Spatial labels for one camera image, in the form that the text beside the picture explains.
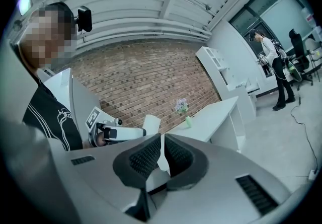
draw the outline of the man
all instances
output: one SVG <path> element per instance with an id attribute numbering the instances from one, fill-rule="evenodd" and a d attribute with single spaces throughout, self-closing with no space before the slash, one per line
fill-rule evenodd
<path id="1" fill-rule="evenodd" d="M 286 80 L 286 77 L 283 72 L 283 62 L 282 59 L 278 56 L 275 46 L 272 41 L 262 35 L 259 31 L 254 29 L 250 30 L 250 40 L 255 40 L 260 42 L 263 47 L 263 51 L 266 54 L 266 61 L 270 66 L 272 66 L 275 72 L 275 78 L 278 88 L 278 100 L 276 106 L 273 107 L 274 111 L 285 108 L 286 103 L 292 103 L 295 101 L 293 90 Z M 287 91 L 288 99 L 285 100 L 284 87 Z"/>
<path id="2" fill-rule="evenodd" d="M 33 12 L 21 39 L 12 44 L 17 57 L 38 84 L 23 122 L 40 129 L 47 138 L 60 140 L 66 151 L 92 146 L 89 141 L 82 142 L 71 113 L 39 80 L 37 69 L 50 64 L 53 58 L 58 58 L 71 47 L 76 35 L 75 26 L 69 7 L 62 2 L 53 3 Z M 102 136 L 97 144 L 105 145 Z"/>

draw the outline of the black chair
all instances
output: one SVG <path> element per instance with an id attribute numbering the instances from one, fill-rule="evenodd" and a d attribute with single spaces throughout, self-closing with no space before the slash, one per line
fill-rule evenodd
<path id="1" fill-rule="evenodd" d="M 313 85 L 313 80 L 311 78 L 312 76 L 304 72 L 305 69 L 309 68 L 310 61 L 305 56 L 301 35 L 295 33 L 294 30 L 291 30 L 289 32 L 289 37 L 291 38 L 291 42 L 294 47 L 294 52 L 296 56 L 294 60 L 298 61 L 297 63 L 294 63 L 294 66 L 301 73 L 301 77 L 302 77 L 302 81 L 298 84 L 298 87 L 297 87 L 297 90 L 299 91 L 303 81 L 309 81 L 311 82 L 311 85 Z"/>

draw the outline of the black shoe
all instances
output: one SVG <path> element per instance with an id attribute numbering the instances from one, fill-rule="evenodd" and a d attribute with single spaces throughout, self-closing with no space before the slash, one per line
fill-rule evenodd
<path id="1" fill-rule="evenodd" d="M 285 103 L 291 103 L 291 102 L 294 102 L 295 101 L 295 97 L 291 97 L 291 98 L 288 98 Z"/>
<path id="2" fill-rule="evenodd" d="M 284 108 L 285 108 L 285 105 L 276 105 L 275 107 L 273 107 L 273 110 L 278 111 L 278 110 L 284 109 Z"/>

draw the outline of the fluorescent light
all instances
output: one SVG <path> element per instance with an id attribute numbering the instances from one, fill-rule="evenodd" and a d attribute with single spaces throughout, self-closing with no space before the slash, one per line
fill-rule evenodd
<path id="1" fill-rule="evenodd" d="M 31 7 L 31 2 L 30 0 L 19 0 L 18 7 L 20 14 L 23 16 Z"/>

